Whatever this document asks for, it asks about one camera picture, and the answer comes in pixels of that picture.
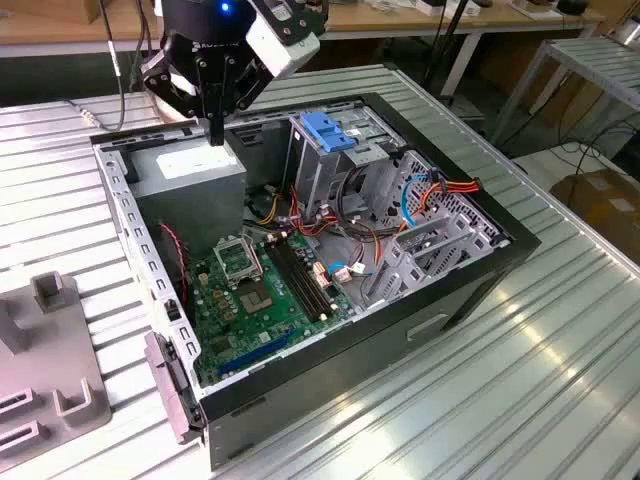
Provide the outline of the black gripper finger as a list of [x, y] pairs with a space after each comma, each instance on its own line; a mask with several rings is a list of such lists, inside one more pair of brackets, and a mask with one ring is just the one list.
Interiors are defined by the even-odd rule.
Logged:
[[234, 54], [226, 59], [220, 97], [221, 117], [216, 121], [216, 144], [224, 142], [224, 122], [246, 110], [273, 80], [266, 65], [254, 54]]
[[186, 37], [166, 37], [141, 67], [143, 85], [186, 118], [197, 119], [211, 146], [218, 145], [218, 85], [211, 83], [212, 61]]

